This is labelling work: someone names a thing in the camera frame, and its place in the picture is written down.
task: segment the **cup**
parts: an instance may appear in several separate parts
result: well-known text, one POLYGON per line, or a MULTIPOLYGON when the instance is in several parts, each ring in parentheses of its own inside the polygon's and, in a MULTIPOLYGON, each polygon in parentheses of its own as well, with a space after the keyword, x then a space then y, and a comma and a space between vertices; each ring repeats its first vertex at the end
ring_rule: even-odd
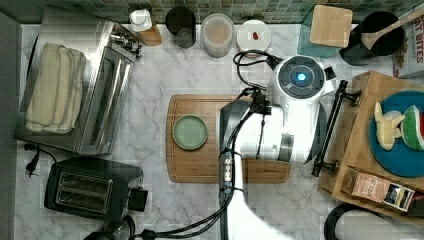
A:
POLYGON ((190 9, 174 7, 166 14, 165 25, 178 46, 190 48, 196 43, 196 17, 190 9))
POLYGON ((343 60, 353 66, 363 66, 378 56, 395 53, 403 43, 405 32, 402 27, 383 35, 369 50, 362 42, 362 33, 373 33, 382 30, 399 19, 389 12, 374 12, 356 26, 349 37, 349 45, 340 50, 343 60))

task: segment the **oven door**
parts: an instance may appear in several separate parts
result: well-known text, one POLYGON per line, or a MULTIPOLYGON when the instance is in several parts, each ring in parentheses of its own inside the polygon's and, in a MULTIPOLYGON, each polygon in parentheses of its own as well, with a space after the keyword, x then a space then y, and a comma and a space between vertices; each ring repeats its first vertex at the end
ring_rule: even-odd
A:
POLYGON ((121 117, 132 62, 105 47, 81 139, 80 154, 112 151, 121 117))

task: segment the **wooden spoon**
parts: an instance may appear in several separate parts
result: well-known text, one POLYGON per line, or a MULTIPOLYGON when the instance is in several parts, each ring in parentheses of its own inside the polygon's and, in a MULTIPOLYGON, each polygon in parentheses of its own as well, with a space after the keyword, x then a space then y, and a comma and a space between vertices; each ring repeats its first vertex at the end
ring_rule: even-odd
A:
POLYGON ((393 31, 394 29, 401 27, 413 20, 415 20, 416 18, 420 17, 424 15, 424 8, 421 8, 411 14, 409 14, 408 16, 400 19, 399 21, 396 21, 395 23, 393 23, 392 25, 378 31, 375 33, 362 33, 361 37, 362 37, 362 42, 364 43, 365 47, 367 47, 369 50, 371 50, 372 46, 374 46, 374 44, 377 42, 377 40, 379 38, 381 38, 384 34, 393 31))

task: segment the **marble countertop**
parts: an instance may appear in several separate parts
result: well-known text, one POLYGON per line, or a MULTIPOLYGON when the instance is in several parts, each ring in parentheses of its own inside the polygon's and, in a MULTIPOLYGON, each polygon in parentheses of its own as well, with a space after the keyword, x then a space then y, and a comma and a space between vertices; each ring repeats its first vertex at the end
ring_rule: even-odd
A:
MULTIPOLYGON (((272 32, 269 52, 281 57, 296 55, 300 25, 269 25, 269 28, 272 32)), ((21 76, 26 76, 39 26, 23 25, 22 29, 21 76)), ((245 87, 232 64, 232 58, 238 52, 234 41, 227 56, 213 59, 200 48, 199 41, 192 48, 181 49, 163 25, 159 25, 159 29, 163 44, 144 47, 143 57, 137 60, 113 153, 104 157, 144 170, 143 187, 149 191, 149 197, 144 213, 130 213, 136 221, 136 232, 144 228, 166 231, 183 227, 219 208, 218 185, 173 183, 168 177, 165 123, 171 96, 183 93, 237 94, 245 87)), ((365 67, 349 66, 339 55, 322 60, 322 63, 325 67, 332 66, 339 80, 351 80, 370 69, 392 74, 389 57, 381 57, 365 67)), ((243 69, 246 79, 263 85, 270 79, 271 72, 265 64, 243 69)), ((331 94, 322 99, 326 109, 331 107, 333 99, 331 94)), ((15 239, 84 239, 101 226, 102 221, 44 208, 45 186, 53 161, 42 154, 36 170, 39 176, 26 177, 25 166, 34 153, 24 151, 23 145, 19 142, 17 149, 15 239)), ((51 152, 59 161, 71 156, 57 150, 51 152)), ((248 205, 266 222, 296 240, 324 239, 325 219, 338 202, 318 189, 319 179, 311 176, 311 170, 312 164, 292 165, 289 180, 284 184, 247 185, 248 205)), ((421 228, 410 224, 400 227, 421 238, 424 236, 421 228)), ((219 226, 215 225, 194 239, 215 240, 220 239, 219 236, 219 226)))

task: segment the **wooden lid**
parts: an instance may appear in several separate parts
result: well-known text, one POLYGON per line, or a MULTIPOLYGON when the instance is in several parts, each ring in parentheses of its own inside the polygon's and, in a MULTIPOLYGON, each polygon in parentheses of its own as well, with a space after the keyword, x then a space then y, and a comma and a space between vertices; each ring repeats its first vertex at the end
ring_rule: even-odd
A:
POLYGON ((347 47, 352 16, 352 10, 349 9, 315 6, 311 26, 311 43, 340 48, 347 47))

